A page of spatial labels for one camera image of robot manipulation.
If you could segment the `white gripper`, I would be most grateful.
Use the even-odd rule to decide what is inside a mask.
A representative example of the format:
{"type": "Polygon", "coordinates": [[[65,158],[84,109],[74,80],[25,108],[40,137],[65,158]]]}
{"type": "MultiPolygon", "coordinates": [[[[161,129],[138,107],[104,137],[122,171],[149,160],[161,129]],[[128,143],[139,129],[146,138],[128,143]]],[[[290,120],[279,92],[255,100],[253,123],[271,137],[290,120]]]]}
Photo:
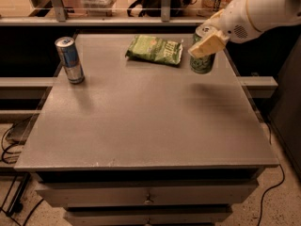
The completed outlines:
{"type": "Polygon", "coordinates": [[[189,55],[194,58],[215,54],[223,50],[228,41],[244,43],[262,34],[250,20],[247,0],[232,0],[226,8],[217,11],[203,24],[217,31],[206,35],[188,49],[189,55]]]}

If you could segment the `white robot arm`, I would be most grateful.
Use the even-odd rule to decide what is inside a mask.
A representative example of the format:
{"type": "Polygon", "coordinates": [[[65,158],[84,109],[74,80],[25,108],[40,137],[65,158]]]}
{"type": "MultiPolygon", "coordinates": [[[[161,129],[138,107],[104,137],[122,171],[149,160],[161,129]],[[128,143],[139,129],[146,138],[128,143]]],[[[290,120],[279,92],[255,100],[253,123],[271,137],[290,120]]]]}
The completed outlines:
{"type": "Polygon", "coordinates": [[[255,40],[279,26],[301,24],[301,0],[232,0],[196,29],[201,40],[188,53],[194,58],[215,54],[231,41],[255,40]]]}

